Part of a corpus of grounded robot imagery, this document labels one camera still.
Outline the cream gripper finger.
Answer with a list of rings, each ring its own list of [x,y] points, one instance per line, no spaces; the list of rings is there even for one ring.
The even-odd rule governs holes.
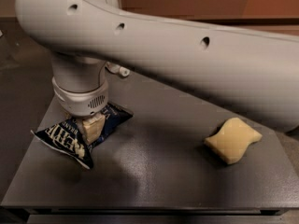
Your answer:
[[[100,113],[82,121],[83,139],[87,145],[90,145],[100,136],[105,121],[105,116]]]

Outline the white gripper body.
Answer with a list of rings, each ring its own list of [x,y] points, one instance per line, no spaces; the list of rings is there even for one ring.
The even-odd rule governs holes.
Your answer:
[[[55,97],[60,106],[73,117],[89,117],[101,111],[108,102],[108,83],[94,91],[83,93],[65,91],[52,79]]]

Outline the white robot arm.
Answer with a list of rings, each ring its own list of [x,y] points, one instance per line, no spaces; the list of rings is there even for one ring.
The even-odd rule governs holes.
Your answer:
[[[16,0],[23,31],[52,53],[61,106],[107,103],[106,63],[186,91],[290,136],[299,128],[299,40],[126,12],[116,0]]]

